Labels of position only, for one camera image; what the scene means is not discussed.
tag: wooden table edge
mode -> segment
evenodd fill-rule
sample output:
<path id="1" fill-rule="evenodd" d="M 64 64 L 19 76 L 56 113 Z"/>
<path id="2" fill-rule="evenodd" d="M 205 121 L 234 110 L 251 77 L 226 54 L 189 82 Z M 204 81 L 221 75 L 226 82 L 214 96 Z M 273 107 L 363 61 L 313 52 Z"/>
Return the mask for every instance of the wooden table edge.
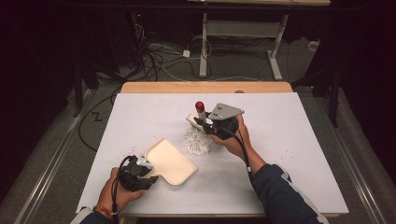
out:
<path id="1" fill-rule="evenodd" d="M 288 82 L 125 82 L 121 93 L 293 92 Z"/>

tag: hand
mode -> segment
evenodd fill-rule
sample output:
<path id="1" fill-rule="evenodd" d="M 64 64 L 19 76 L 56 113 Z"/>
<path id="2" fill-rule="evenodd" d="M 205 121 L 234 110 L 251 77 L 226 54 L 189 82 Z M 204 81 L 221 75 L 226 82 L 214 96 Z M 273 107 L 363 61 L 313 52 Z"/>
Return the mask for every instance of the hand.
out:
<path id="1" fill-rule="evenodd" d="M 112 211 L 112 204 L 113 200 L 111 197 L 111 186 L 113 185 L 114 179 L 117 177 L 117 172 L 119 171 L 119 168 L 114 167 L 111 170 L 111 175 L 110 178 L 107 180 L 105 183 L 105 186 L 102 188 L 102 191 L 99 196 L 99 201 L 98 205 L 102 205 L 104 208 L 106 208 L 108 211 Z M 117 208 L 118 212 L 120 212 L 122 209 L 128 205 L 129 202 L 134 201 L 136 199 L 139 199 L 145 194 L 145 191 L 140 189 L 135 192 L 131 192 L 125 188 L 122 187 L 122 185 L 119 183 L 118 188 L 117 188 Z"/>
<path id="2" fill-rule="evenodd" d="M 244 118 L 242 117 L 242 115 L 237 115 L 236 120 L 238 121 L 239 132 L 236 132 L 235 135 L 239 139 L 241 139 L 241 141 L 243 140 L 243 143 L 245 144 L 245 148 L 247 150 L 251 150 L 252 146 L 250 144 L 250 138 L 248 135 L 248 127 L 244 123 Z M 226 140 L 222 140 L 221 138 L 215 136 L 214 134 L 210 134 L 209 137 L 216 144 L 227 147 L 229 152 L 231 152 L 235 156 L 241 158 L 243 161 L 245 160 L 243 150 L 235 138 L 231 137 Z"/>
<path id="3" fill-rule="evenodd" d="M 237 115 L 236 120 L 238 120 L 238 125 L 239 125 L 239 132 L 236 132 L 235 135 L 243 140 L 243 143 L 245 144 L 245 148 L 247 150 L 247 159 L 250 164 L 251 172 L 253 174 L 256 174 L 256 172 L 265 165 L 265 161 L 262 159 L 262 157 L 254 150 L 253 146 L 250 143 L 250 137 L 248 135 L 248 127 L 245 125 L 244 118 L 242 115 Z M 244 156 L 244 151 L 239 145 L 238 141 L 231 137 L 226 140 L 222 140 L 221 138 L 210 134 L 209 135 L 210 139 L 212 139 L 213 142 L 216 144 L 219 144 L 221 146 L 227 147 L 227 150 L 231 153 L 233 153 L 235 156 L 241 158 L 244 162 L 245 161 L 245 156 Z"/>

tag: table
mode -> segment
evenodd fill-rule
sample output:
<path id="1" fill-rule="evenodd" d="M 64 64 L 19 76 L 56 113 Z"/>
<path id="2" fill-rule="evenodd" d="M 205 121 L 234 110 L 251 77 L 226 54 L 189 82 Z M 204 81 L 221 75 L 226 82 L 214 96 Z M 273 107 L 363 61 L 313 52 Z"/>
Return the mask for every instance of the table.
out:
<path id="1" fill-rule="evenodd" d="M 103 174 L 118 166 L 123 157 L 137 155 L 166 138 L 198 171 L 181 186 L 170 186 L 159 178 L 145 197 L 130 203 L 121 216 L 265 216 L 248 182 L 245 164 L 238 158 L 219 146 L 205 156 L 187 153 L 182 139 L 190 124 L 185 118 L 189 112 L 194 113 L 193 105 L 198 99 L 206 105 L 216 105 L 221 100 L 224 104 L 242 106 L 252 145 L 264 146 L 256 150 L 267 162 L 280 163 L 288 170 L 293 183 L 325 216 L 348 212 L 300 99 L 285 82 L 125 83 L 77 211 L 81 206 L 96 204 L 107 179 Z"/>
<path id="2" fill-rule="evenodd" d="M 192 2 L 228 3 L 228 4 L 255 4 L 255 5 L 283 5 L 283 6 L 328 6 L 330 0 L 189 0 Z M 207 19 L 207 13 L 203 17 L 202 49 L 200 61 L 200 77 L 206 77 L 207 65 L 207 36 L 252 36 L 274 37 L 275 44 L 272 50 L 267 51 L 267 57 L 271 65 L 275 80 L 282 80 L 279 66 L 276 61 L 277 50 L 282 40 L 289 15 L 283 15 L 280 22 L 257 22 L 257 21 L 213 21 Z"/>

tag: person's left hand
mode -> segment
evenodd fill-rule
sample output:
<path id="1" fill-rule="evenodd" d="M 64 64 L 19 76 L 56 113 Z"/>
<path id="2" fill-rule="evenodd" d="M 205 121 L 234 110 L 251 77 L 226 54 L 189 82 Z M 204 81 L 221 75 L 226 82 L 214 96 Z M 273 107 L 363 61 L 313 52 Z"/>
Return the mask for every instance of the person's left hand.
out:
<path id="1" fill-rule="evenodd" d="M 114 180 L 117 177 L 117 172 L 119 171 L 119 168 L 114 167 L 111 170 L 111 175 L 110 178 L 107 180 L 105 185 L 102 188 L 102 191 L 99 196 L 99 201 L 97 205 L 101 205 L 104 208 L 106 208 L 108 211 L 112 211 L 112 204 L 113 200 L 111 197 L 111 186 L 113 185 Z M 125 188 L 122 187 L 122 185 L 119 183 L 118 189 L 117 189 L 117 208 L 118 212 L 120 212 L 122 209 L 128 205 L 129 202 L 134 201 L 136 199 L 141 198 L 145 194 L 145 191 L 140 189 L 135 192 L 131 192 Z"/>

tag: dark background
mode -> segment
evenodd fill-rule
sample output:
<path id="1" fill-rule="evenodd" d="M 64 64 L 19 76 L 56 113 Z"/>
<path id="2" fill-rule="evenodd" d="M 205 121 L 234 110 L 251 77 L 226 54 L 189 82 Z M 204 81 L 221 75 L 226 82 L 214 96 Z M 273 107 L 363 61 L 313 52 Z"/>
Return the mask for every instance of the dark background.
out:
<path id="1" fill-rule="evenodd" d="M 184 2 L 168 1 L 169 4 Z M 392 85 L 396 83 L 396 27 L 395 7 L 391 4 L 390 0 L 332 1 L 332 7 L 364 8 L 360 13 L 292 14 L 284 40 L 292 42 L 302 36 L 311 40 L 320 38 L 306 76 L 320 73 L 323 67 L 339 72 L 351 109 L 395 182 L 396 97 Z M 146 12 L 142 15 L 148 30 L 180 43 L 189 43 L 192 35 L 201 32 L 200 14 Z M 56 2 L 49 0 L 0 4 L 0 201 L 51 121 L 66 106 L 78 61 L 89 58 L 105 69 L 118 72 L 118 64 L 134 59 L 129 50 L 134 47 L 133 37 L 125 29 L 127 22 L 117 22 L 124 17 L 124 12 L 89 12 L 82 18 L 81 14 L 61 10 Z M 217 17 L 268 19 L 250 14 L 236 18 L 226 12 Z M 114 39 L 117 32 L 125 32 L 125 38 Z M 94 86 L 94 71 L 88 68 L 84 71 L 84 80 Z M 321 76 L 305 85 L 318 83 L 323 84 Z"/>

